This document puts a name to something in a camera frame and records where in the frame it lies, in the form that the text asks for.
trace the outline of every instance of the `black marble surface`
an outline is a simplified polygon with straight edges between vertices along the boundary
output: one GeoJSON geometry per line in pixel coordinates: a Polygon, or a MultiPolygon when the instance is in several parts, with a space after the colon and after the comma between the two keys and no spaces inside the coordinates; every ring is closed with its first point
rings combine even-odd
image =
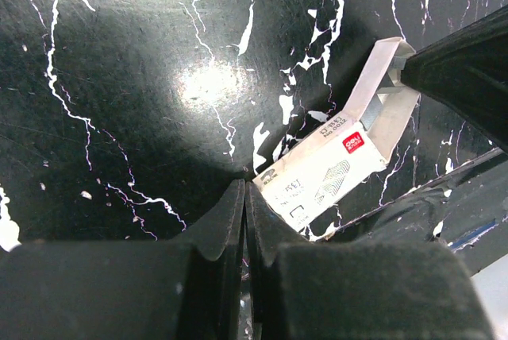
{"type": "MultiPolygon", "coordinates": [[[[172,238],[333,116],[376,40],[418,50],[504,3],[0,0],[2,247],[172,238]]],[[[422,97],[391,166],[306,234],[492,148],[422,97]]]]}

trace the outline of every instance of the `red logo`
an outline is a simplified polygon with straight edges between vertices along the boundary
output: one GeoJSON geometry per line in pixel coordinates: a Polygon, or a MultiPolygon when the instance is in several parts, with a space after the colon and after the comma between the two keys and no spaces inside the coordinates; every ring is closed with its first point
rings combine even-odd
{"type": "Polygon", "coordinates": [[[342,141],[344,147],[349,153],[355,152],[359,147],[365,144],[359,132],[355,132],[353,135],[342,141]]]}

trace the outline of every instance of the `white box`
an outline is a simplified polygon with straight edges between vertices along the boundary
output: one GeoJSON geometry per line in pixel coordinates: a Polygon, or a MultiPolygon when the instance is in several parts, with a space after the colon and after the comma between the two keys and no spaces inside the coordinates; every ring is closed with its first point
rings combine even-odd
{"type": "Polygon", "coordinates": [[[400,37],[377,41],[344,109],[253,180],[294,230],[388,166],[420,96],[400,82],[413,54],[400,37]],[[393,87],[379,87],[385,74],[393,87]]]}

